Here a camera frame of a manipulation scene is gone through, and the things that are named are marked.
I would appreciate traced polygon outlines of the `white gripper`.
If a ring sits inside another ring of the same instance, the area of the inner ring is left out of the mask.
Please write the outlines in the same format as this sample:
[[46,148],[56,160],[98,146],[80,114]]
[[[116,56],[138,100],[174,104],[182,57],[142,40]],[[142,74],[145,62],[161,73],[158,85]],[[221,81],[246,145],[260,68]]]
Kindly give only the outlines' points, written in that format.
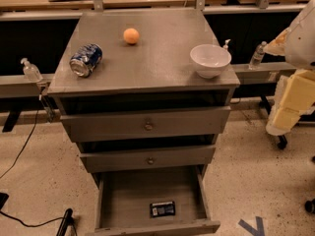
[[284,118],[303,115],[315,103],[315,0],[310,0],[298,16],[264,51],[285,56],[285,61],[299,68],[290,77],[281,76],[275,91],[276,123]]

